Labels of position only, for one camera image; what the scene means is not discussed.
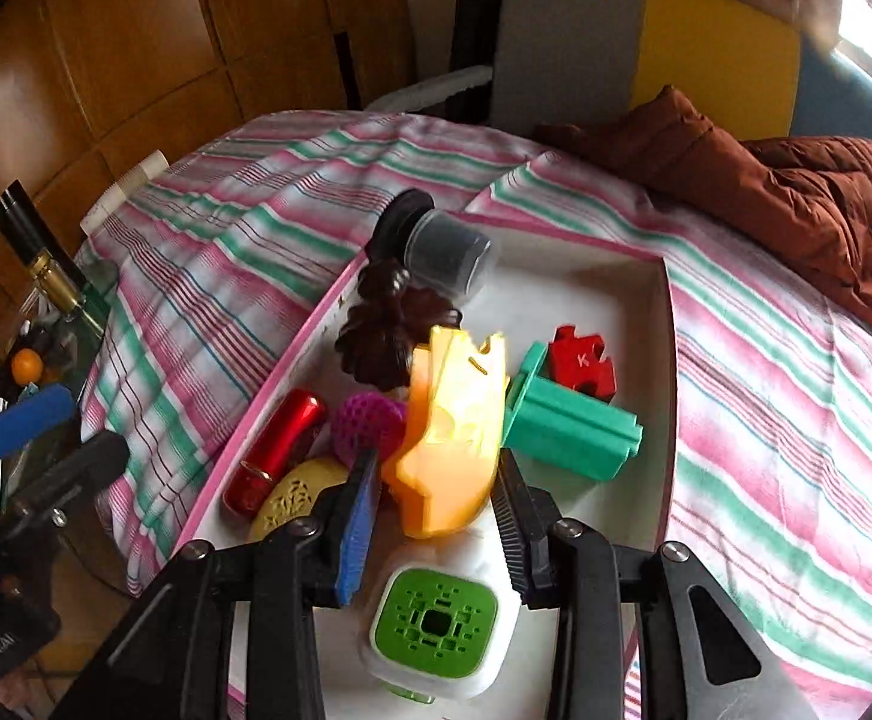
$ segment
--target red puzzle piece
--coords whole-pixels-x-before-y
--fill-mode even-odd
[[[549,370],[553,381],[606,403],[617,390],[612,360],[601,360],[606,345],[601,336],[576,338],[576,326],[556,328],[549,345]]]

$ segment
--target chair armrest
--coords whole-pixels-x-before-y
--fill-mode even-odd
[[[383,95],[378,100],[373,100],[365,110],[372,113],[420,111],[429,108],[430,105],[438,105],[467,89],[485,86],[490,81],[492,81],[492,67],[489,65],[463,68]]]

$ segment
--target dark brown flower-shaped object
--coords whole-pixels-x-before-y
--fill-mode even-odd
[[[429,343],[435,325],[459,327],[463,314],[430,288],[409,286],[409,271],[384,260],[359,271],[363,298],[350,309],[336,339],[343,370],[360,384],[387,391],[409,385],[413,348]]]

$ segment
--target yellow and orange plastic toy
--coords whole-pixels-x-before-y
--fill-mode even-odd
[[[495,479],[506,396],[501,335],[476,348],[463,330],[433,327],[413,351],[406,432],[382,466],[402,529],[432,538],[465,528]]]

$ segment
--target green plastic container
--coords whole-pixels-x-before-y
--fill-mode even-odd
[[[598,482],[639,451],[636,415],[540,376],[543,343],[530,346],[506,391],[502,445]]]

